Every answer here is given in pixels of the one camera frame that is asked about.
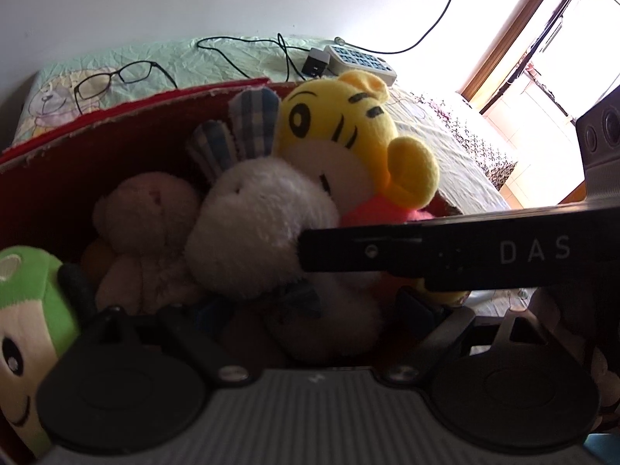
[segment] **green plush toy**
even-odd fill
[[[35,456],[51,445],[36,413],[36,390],[79,334],[58,282],[62,266],[38,248],[0,251],[0,409]]]

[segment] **checkered fabric ear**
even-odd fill
[[[185,142],[185,148],[211,184],[238,162],[233,136],[222,121],[200,124]]]
[[[230,100],[228,113],[241,160],[272,153],[280,98],[269,89],[246,89]]]

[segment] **black glasses frame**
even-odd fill
[[[135,65],[135,64],[140,64],[140,63],[146,63],[146,64],[148,64],[148,65],[149,65],[149,72],[145,75],[145,77],[144,77],[144,78],[142,78],[142,79],[137,79],[137,80],[125,80],[125,79],[123,79],[123,74],[122,74],[122,73],[123,73],[123,70],[124,70],[125,68],[129,68],[129,66],[133,66],[133,65]],[[106,92],[106,91],[110,88],[110,86],[112,85],[112,77],[113,77],[114,75],[118,75],[118,76],[120,77],[120,79],[123,81],[123,83],[136,83],[136,82],[142,82],[142,80],[146,80],[146,79],[149,77],[149,75],[151,75],[151,71],[153,71],[153,67],[157,68],[160,72],[162,72],[162,73],[165,75],[166,79],[168,79],[168,80],[170,80],[170,82],[172,82],[172,85],[174,86],[174,88],[175,88],[175,89],[178,89],[178,88],[179,88],[179,86],[177,85],[177,83],[176,83],[176,82],[174,81],[174,79],[172,78],[171,74],[169,74],[166,70],[164,70],[164,69],[161,67],[161,65],[159,65],[159,64],[158,64],[158,63],[156,63],[155,61],[148,61],[148,60],[133,61],[133,62],[131,62],[131,63],[128,63],[128,64],[124,65],[122,68],[119,68],[119,69],[118,69],[118,70],[116,70],[116,71],[113,71],[113,72],[101,72],[101,73],[97,73],[97,74],[91,75],[90,77],[86,77],[84,80],[82,80],[79,84],[77,84],[77,85],[73,88],[73,97],[75,98],[76,106],[77,106],[77,109],[78,109],[78,110],[79,110],[79,112],[80,112],[80,115],[83,115],[83,112],[82,112],[82,108],[80,107],[79,102],[78,102],[78,100],[77,100],[77,99],[78,99],[78,94],[79,94],[80,99],[82,99],[82,101],[88,101],[88,100],[91,100],[91,99],[93,99],[93,98],[95,98],[95,97],[97,97],[97,96],[99,96],[99,95],[103,94],[103,93],[104,93],[104,92]],[[87,96],[86,98],[85,98],[85,97],[83,97],[83,96],[79,93],[79,88],[80,88],[80,86],[81,86],[83,83],[88,82],[89,80],[94,79],[95,77],[100,77],[100,76],[106,76],[106,77],[108,77],[108,83],[107,83],[107,85],[105,86],[105,88],[104,88],[104,89],[102,89],[101,91],[99,91],[98,93],[93,94],[92,96]]]

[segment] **black cable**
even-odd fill
[[[233,68],[235,68],[235,70],[237,70],[241,75],[243,75],[244,77],[246,77],[246,79],[250,79],[252,77],[250,77],[248,74],[246,74],[243,70],[241,70],[235,63],[233,63],[230,58],[227,57],[227,55],[224,54],[224,52],[220,51],[218,48],[216,47],[209,47],[206,45],[203,45],[204,42],[210,41],[210,40],[235,40],[237,42],[244,42],[244,43],[272,43],[277,45],[282,52],[284,52],[284,58],[286,60],[286,82],[288,82],[288,80],[290,79],[290,75],[291,75],[291,71],[290,71],[290,67],[293,67],[293,70],[295,71],[295,73],[297,75],[299,75],[299,77],[302,80],[306,80],[306,77],[304,77],[300,71],[298,70],[298,68],[295,66],[295,63],[293,62],[293,60],[291,59],[291,56],[288,54],[289,49],[294,49],[297,51],[305,51],[305,52],[309,52],[310,49],[306,49],[303,47],[295,47],[295,46],[290,46],[288,44],[286,44],[286,41],[284,40],[284,37],[282,36],[281,33],[278,33],[277,35],[277,40],[273,40],[271,38],[257,38],[255,40],[248,40],[247,38],[239,38],[236,36],[209,36],[207,38],[202,38],[200,40],[198,40],[196,42],[196,47],[198,49],[204,49],[207,51],[215,51],[218,52],[218,54],[220,54],[227,62],[230,66],[232,66]]]
[[[450,6],[450,4],[451,4],[451,3],[452,3],[452,0],[448,0],[448,2],[446,3],[446,6],[445,6],[445,7],[444,7],[444,9],[443,9],[443,12],[441,12],[441,15],[440,15],[440,16],[439,16],[439,18],[435,21],[435,24],[433,24],[433,25],[432,25],[432,26],[431,26],[431,27],[427,30],[427,32],[426,32],[426,33],[424,33],[424,34],[422,35],[422,38],[421,38],[421,39],[419,39],[419,40],[418,40],[416,43],[414,43],[411,47],[407,47],[406,49],[402,49],[402,51],[396,51],[396,52],[381,52],[381,51],[373,51],[372,49],[365,49],[364,47],[360,47],[360,46],[357,46],[357,45],[350,44],[349,42],[344,41],[344,40],[343,40],[342,38],[340,38],[340,37],[336,37],[335,42],[336,42],[338,45],[348,45],[349,47],[354,47],[354,48],[359,49],[359,50],[361,50],[361,51],[371,52],[371,54],[386,54],[386,55],[387,55],[387,54],[402,54],[403,52],[408,52],[408,51],[410,51],[411,49],[414,49],[414,48],[416,48],[418,45],[420,45],[420,43],[422,42],[422,40],[424,40],[424,39],[425,39],[425,38],[429,35],[429,33],[435,29],[435,26],[436,26],[437,24],[439,24],[439,21],[441,21],[441,19],[443,19],[443,16],[444,16],[444,15],[446,14],[446,12],[448,11],[448,7]]]

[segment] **power adapter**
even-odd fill
[[[327,52],[313,47],[308,52],[308,57],[301,72],[312,78],[322,77],[329,65],[329,58],[330,56]]]

